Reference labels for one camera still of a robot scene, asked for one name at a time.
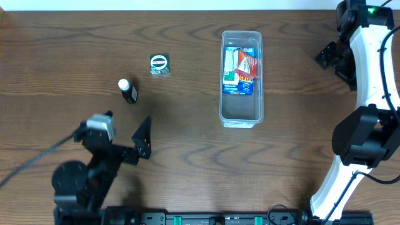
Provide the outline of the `black bottle white cap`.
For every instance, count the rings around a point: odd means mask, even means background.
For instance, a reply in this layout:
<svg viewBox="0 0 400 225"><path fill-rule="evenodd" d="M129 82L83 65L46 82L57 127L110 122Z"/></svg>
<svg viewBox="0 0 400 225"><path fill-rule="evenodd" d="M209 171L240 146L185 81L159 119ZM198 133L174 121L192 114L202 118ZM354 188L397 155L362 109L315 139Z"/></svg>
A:
<svg viewBox="0 0 400 225"><path fill-rule="evenodd" d="M117 85L126 102L129 104L135 104L138 98L136 88L127 79L120 79Z"/></svg>

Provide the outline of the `dark green small box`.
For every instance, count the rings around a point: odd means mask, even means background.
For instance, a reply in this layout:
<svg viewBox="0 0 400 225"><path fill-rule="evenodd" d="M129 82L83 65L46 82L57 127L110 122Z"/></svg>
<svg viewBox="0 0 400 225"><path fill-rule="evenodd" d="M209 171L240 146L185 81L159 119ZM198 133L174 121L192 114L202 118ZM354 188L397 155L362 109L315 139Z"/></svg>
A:
<svg viewBox="0 0 400 225"><path fill-rule="evenodd" d="M168 53L150 56L150 69L152 75L167 75L170 73Z"/></svg>

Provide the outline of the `red small box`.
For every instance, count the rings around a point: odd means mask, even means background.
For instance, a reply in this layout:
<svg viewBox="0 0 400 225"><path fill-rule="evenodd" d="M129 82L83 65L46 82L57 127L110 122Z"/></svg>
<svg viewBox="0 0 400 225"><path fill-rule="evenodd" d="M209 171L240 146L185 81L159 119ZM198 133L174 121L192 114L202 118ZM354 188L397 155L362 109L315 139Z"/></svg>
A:
<svg viewBox="0 0 400 225"><path fill-rule="evenodd" d="M258 76L258 59L250 56L248 53L237 49L232 53L232 70L246 78L255 79Z"/></svg>

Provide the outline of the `blue Kool Fever box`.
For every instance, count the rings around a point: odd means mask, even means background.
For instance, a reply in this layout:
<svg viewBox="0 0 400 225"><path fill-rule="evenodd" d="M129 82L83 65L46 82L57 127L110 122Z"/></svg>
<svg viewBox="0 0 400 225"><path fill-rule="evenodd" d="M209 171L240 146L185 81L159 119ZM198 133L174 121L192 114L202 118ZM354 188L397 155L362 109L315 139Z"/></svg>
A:
<svg viewBox="0 0 400 225"><path fill-rule="evenodd" d="M235 47L237 49L241 49L243 52L248 53L250 56L255 57L255 50L253 47ZM232 95L252 95L254 92L254 82L255 79L249 79L247 77L241 76L235 73L238 78L239 82L237 85L224 85L223 84L223 70L224 70L224 61L223 61L223 69L222 69L222 91L225 94L232 94Z"/></svg>

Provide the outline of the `white green medicine box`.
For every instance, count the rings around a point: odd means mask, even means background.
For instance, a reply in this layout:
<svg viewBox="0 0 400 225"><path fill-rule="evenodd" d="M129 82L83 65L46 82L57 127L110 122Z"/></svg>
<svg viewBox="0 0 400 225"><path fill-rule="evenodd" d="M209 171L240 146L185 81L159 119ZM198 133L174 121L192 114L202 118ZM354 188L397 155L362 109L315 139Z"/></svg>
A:
<svg viewBox="0 0 400 225"><path fill-rule="evenodd" d="M222 83L224 85L237 85L239 82L238 76L233 71L233 51L237 49L237 47L226 48L222 78Z"/></svg>

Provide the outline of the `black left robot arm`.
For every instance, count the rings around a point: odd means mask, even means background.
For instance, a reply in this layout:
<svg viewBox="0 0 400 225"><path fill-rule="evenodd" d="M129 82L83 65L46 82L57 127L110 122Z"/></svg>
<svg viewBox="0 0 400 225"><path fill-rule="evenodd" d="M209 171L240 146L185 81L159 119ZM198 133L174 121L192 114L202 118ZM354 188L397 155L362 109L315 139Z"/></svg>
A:
<svg viewBox="0 0 400 225"><path fill-rule="evenodd" d="M66 161L52 175L55 224L140 224L141 216L128 207L101 206L122 164L137 165L151 155L151 118L132 135L133 147L113 143L113 113L95 114L80 123L72 137L91 154L88 164Z"/></svg>

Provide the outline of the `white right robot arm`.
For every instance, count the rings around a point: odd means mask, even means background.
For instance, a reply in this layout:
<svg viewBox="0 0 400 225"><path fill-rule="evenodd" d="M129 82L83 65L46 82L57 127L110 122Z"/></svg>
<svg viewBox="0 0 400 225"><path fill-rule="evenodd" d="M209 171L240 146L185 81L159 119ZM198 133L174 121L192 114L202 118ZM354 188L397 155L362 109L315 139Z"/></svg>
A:
<svg viewBox="0 0 400 225"><path fill-rule="evenodd" d="M391 44L399 27L386 4L345 0L336 8L339 37L315 58L356 91L354 111L332 134L334 159L310 200L309 224L372 224L369 213L344 207L363 178L399 148L399 94Z"/></svg>

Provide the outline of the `clear plastic container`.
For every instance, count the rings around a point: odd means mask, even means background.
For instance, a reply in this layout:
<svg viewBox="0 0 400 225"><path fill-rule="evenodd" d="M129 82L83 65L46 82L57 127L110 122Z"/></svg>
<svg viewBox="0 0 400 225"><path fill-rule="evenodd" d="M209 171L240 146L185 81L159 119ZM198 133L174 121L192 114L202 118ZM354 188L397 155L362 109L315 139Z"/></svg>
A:
<svg viewBox="0 0 400 225"><path fill-rule="evenodd" d="M222 73L225 47L254 48L258 60L252 95L223 93ZM221 42L219 117L225 128L253 128L264 118L263 37L257 31L224 31Z"/></svg>

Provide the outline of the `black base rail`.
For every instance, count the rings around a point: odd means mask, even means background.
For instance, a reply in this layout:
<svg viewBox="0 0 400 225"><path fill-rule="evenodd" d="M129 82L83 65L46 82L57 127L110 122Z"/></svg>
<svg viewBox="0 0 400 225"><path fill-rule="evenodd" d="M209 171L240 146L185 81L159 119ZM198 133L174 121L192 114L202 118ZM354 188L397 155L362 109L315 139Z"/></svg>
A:
<svg viewBox="0 0 400 225"><path fill-rule="evenodd" d="M324 221L305 210L273 208L267 212L196 212L136 211L130 207L109 206L105 210L106 224L142 225L374 225L369 212L345 212L340 219Z"/></svg>

